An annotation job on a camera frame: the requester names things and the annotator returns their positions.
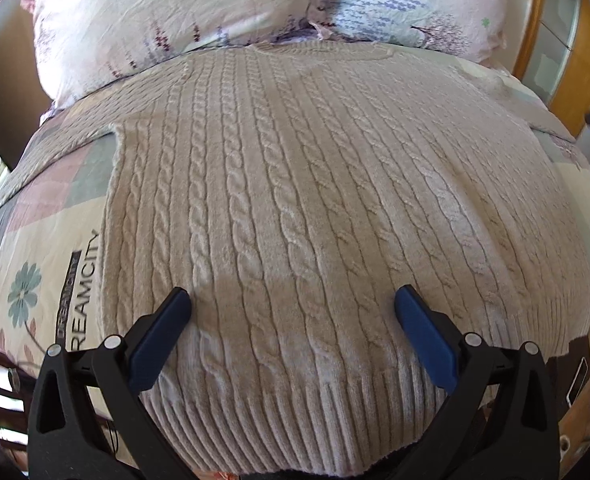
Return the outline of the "left floral pillow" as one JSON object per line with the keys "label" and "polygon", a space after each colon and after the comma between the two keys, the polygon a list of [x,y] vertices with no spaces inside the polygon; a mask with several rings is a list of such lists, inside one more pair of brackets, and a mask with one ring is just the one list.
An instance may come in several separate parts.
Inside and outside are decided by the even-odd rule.
{"label": "left floral pillow", "polygon": [[280,40],[310,0],[21,0],[33,19],[39,82],[66,108],[179,54]]}

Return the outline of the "floral pillow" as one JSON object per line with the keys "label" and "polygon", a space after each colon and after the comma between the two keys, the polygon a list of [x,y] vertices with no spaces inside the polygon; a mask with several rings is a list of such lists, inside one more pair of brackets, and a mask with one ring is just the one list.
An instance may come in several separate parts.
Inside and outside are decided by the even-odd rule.
{"label": "floral pillow", "polygon": [[481,63],[504,46],[508,0],[310,0],[323,39],[377,41]]}
{"label": "floral pillow", "polygon": [[310,0],[21,0],[33,19],[39,82],[66,108],[179,54],[280,40]]}

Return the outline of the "right floral pillow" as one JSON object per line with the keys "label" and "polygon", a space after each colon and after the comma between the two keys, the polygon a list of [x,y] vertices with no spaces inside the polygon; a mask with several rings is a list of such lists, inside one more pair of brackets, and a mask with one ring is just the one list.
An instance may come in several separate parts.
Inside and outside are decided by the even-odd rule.
{"label": "right floral pillow", "polygon": [[377,41],[481,63],[504,46],[508,0],[310,0],[323,39]]}

